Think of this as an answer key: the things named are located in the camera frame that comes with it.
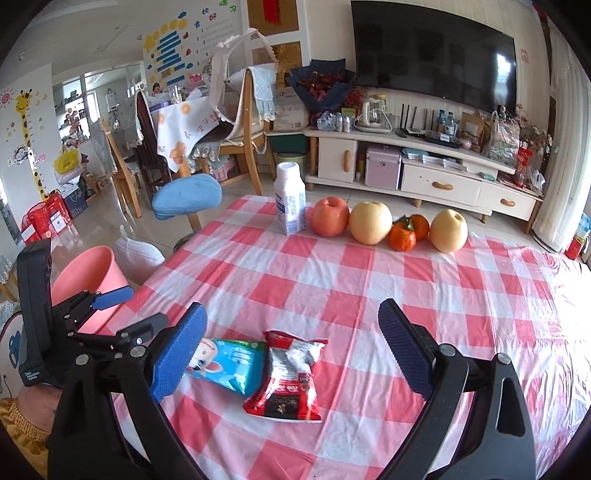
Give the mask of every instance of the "tv stand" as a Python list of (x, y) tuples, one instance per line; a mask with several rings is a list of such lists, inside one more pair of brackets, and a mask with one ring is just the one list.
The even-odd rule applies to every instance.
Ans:
[[(493, 212), (499, 212), (529, 220), (526, 233), (529, 233), (533, 217), (543, 201), (542, 197), (529, 190), (481, 178), (481, 172), (497, 179), (499, 172), (513, 174), (515, 169), (472, 150), (436, 145), (410, 135), (401, 138), (395, 133), (373, 134), (357, 130), (324, 132), (309, 128), (304, 135), (310, 138), (311, 149), (311, 169), (306, 176), (308, 190), (319, 184), (385, 193), (412, 199), (416, 208), (420, 208), (424, 200), (479, 213), (482, 223), (486, 223)], [(464, 165), (467, 172), (403, 158), (398, 190), (367, 186), (363, 181), (355, 181), (355, 160), (360, 142), (415, 148), (444, 155)]]

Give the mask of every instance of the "bottle cap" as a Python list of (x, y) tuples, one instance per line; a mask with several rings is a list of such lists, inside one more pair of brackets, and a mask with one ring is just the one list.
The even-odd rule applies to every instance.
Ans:
[(291, 179), (300, 177), (300, 166), (293, 161), (281, 162), (277, 165), (278, 179)]

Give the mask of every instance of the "snack bag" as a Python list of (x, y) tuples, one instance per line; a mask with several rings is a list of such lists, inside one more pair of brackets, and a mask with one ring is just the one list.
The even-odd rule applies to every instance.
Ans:
[(249, 397), (261, 386), (266, 350), (265, 342), (204, 338), (187, 372)]
[(322, 421), (316, 404), (312, 368), (327, 340), (306, 342), (289, 333), (265, 332), (269, 347), (267, 377), (244, 409), (279, 421)]

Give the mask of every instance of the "screw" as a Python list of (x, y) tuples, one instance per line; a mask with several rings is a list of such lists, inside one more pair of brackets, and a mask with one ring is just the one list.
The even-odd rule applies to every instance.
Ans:
[(134, 346), (130, 352), (131, 356), (134, 358), (144, 356), (144, 353), (146, 353), (146, 347), (143, 345)]
[(88, 363), (89, 357), (85, 353), (79, 355), (76, 358), (76, 365), (86, 365)]
[(456, 349), (448, 343), (439, 345), (439, 351), (445, 356), (454, 356), (456, 354)]
[(496, 357), (503, 365), (509, 365), (511, 363), (511, 357), (506, 353), (499, 353)]

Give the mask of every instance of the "red snack bag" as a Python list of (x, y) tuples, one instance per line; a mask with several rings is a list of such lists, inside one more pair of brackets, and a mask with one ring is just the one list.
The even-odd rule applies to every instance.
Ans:
[(244, 410), (279, 421), (322, 421), (312, 368), (328, 341), (306, 342), (277, 330), (265, 332), (265, 339), (269, 347), (267, 377), (245, 402)]

